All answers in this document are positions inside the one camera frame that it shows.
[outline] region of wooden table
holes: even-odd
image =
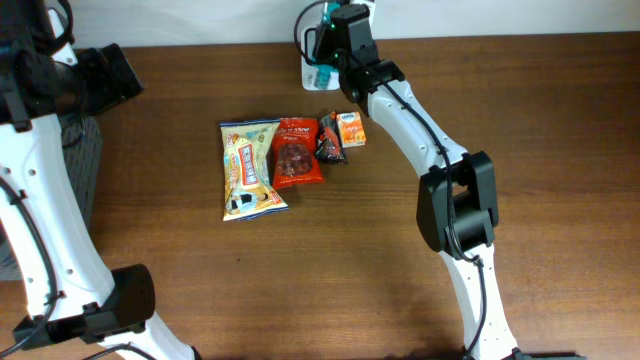
[[[381,41],[439,125],[496,166],[496,268],[528,352],[640,352],[640,34]],[[380,359],[462,346],[447,270],[418,232],[417,178],[370,119],[287,213],[223,223],[218,123],[352,111],[309,93],[291,44],[126,50],[146,85],[104,116],[91,234],[146,264],[157,309],[205,359]],[[0,284],[0,345],[25,314]],[[69,359],[79,340],[15,359]]]

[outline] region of wooden surface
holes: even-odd
[[[496,268],[528,352],[640,353],[640,34],[380,42],[423,106],[496,166]],[[157,309],[205,359],[375,359],[462,346],[447,270],[415,224],[417,178],[370,119],[291,211],[223,223],[218,123],[351,111],[308,93],[290,44],[128,49],[146,92],[100,117],[91,235],[146,264]],[[0,345],[24,316],[0,284]],[[16,359],[80,358],[79,340]]]

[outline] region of yellow snack bag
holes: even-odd
[[[288,210],[269,184],[267,152],[280,120],[221,123],[224,144],[224,221],[251,220]]]
[[[361,146],[367,142],[359,112],[340,114],[336,121],[343,148]]]

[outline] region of picture on red package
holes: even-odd
[[[324,177],[313,156],[316,151],[316,119],[282,119],[273,138],[275,174],[273,188],[323,182]]]

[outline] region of gray bin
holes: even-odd
[[[60,124],[62,143],[69,144],[82,133],[82,124],[73,124],[71,117],[62,117]],[[64,149],[64,162],[71,187],[76,195],[78,206],[82,212],[84,222],[89,227],[93,210],[93,195],[96,188],[100,157],[102,155],[102,135],[97,121],[93,117],[85,119],[85,134],[80,143],[74,147]],[[6,234],[0,224],[0,281],[22,280],[20,267],[16,262]]]

